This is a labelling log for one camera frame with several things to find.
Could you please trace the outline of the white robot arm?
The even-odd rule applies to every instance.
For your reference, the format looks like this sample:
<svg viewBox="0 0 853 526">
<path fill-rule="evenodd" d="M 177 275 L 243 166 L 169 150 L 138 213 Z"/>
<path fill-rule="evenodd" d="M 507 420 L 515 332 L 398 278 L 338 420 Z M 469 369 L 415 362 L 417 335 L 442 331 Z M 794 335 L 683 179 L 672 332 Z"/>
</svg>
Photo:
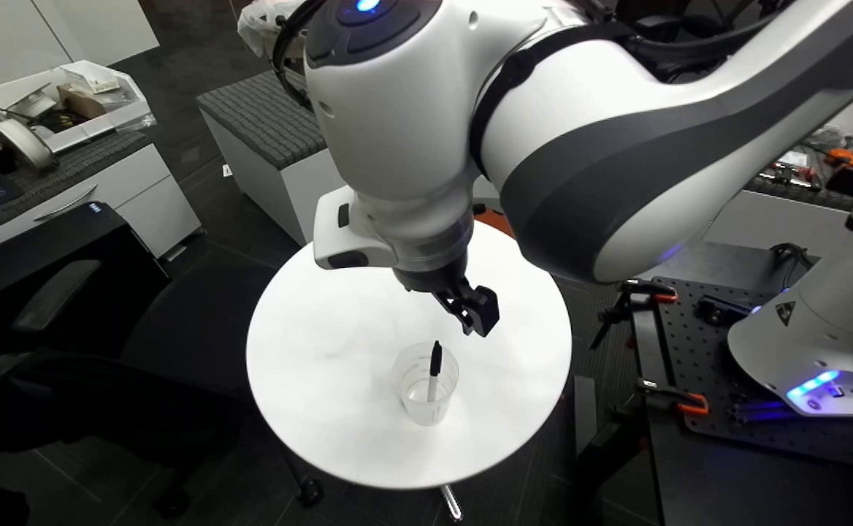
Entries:
<svg viewBox="0 0 853 526">
<path fill-rule="evenodd" d="M 853 0 L 798 0 L 683 85 L 630 33 L 548 0 L 252 0 L 237 33 L 272 62 L 303 55 L 341 176 L 316 208 L 316 264 L 382 265 L 469 332 L 499 318 L 466 281 L 477 179 L 529 264 L 611 284 L 672 256 L 853 103 Z"/>
</svg>

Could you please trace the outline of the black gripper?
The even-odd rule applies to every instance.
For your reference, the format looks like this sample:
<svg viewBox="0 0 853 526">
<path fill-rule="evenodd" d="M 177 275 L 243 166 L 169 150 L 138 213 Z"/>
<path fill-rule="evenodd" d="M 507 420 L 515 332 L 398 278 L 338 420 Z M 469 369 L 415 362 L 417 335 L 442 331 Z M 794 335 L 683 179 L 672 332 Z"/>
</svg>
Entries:
<svg viewBox="0 0 853 526">
<path fill-rule="evenodd" d="M 445 312 L 449 312 L 465 332 L 487 335 L 499 322 L 497 291 L 487 286 L 474 286 L 465 278 L 466 259 L 452 256 L 442 268 L 407 272 L 398 268 L 395 278 L 407 291 L 430 291 Z"/>
</svg>

